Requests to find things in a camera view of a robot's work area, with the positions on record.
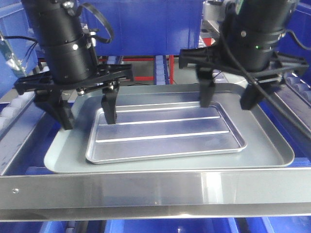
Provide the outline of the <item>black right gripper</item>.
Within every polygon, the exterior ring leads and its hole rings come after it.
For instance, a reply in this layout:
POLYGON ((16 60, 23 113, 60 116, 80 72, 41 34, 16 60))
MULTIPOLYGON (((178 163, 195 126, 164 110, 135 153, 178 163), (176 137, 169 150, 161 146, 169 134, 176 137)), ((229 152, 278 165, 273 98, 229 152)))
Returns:
MULTIPOLYGON (((227 73, 244 76, 244 73, 234 65, 229 64, 221 57, 219 49, 216 46, 184 49, 179 54, 179 68, 184 68, 188 64, 196 64, 196 74, 199 82, 199 99, 200 106, 207 108, 210 105, 215 92, 215 82, 213 79, 213 70, 217 69, 227 73)), ((296 73, 303 75, 309 68, 307 61, 303 57, 295 57, 292 55, 274 51, 269 59, 268 65, 262 71, 249 72, 254 80, 258 80, 260 85, 248 84, 243 92, 240 105, 243 110, 251 110, 256 104, 264 99, 264 95, 258 90, 259 87, 270 95, 275 90, 271 84, 265 82, 273 82, 273 76, 285 73, 296 73)))

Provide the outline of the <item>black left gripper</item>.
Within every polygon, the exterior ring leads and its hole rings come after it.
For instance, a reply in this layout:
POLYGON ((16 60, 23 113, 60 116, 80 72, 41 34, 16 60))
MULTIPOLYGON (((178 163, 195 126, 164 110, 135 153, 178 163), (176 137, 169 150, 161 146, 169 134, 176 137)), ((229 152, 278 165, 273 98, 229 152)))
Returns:
POLYGON ((52 116, 61 124, 64 130, 71 130, 74 125, 71 106, 67 100, 62 99, 62 91, 53 90, 84 89, 86 94, 102 89, 101 106, 105 120, 107 124, 115 124, 117 120, 116 100, 120 88, 118 81, 122 78, 133 78, 132 66, 130 64, 101 64, 97 66, 97 71, 89 78, 73 83, 57 82, 54 80, 51 72, 47 71, 19 78, 14 83, 14 87, 19 95, 36 90, 34 99, 36 107, 52 116))

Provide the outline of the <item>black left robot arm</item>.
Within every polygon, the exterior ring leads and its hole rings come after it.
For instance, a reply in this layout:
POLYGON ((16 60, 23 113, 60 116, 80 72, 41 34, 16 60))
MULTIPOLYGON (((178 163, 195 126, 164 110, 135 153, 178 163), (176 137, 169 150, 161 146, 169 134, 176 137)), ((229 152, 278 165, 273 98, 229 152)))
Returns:
POLYGON ((65 130, 74 125, 69 103, 62 98, 65 90, 76 90, 79 95, 102 90, 102 109, 108 124, 117 119, 116 99, 120 79, 131 78, 130 65, 99 64, 92 39, 108 44, 114 32, 107 19, 92 4, 75 5, 71 0, 24 0, 35 38, 44 52, 49 67, 47 72, 19 78, 15 82, 22 95, 35 93, 35 105, 57 120, 65 130), (90 11, 105 27, 108 38, 83 30, 80 14, 90 11))

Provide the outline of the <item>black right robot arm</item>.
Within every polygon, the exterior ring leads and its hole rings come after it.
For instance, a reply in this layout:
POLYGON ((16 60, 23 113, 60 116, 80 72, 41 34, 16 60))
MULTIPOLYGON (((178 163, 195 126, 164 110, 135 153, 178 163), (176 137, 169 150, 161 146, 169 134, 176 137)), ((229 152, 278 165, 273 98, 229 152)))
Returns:
POLYGON ((202 107, 210 105, 215 92, 214 70, 245 77, 247 87, 240 99, 244 110, 270 99, 285 82, 285 73, 306 72, 304 58, 277 51, 297 5, 296 0, 239 0, 226 12, 213 45, 180 51, 180 68, 196 65, 202 107))

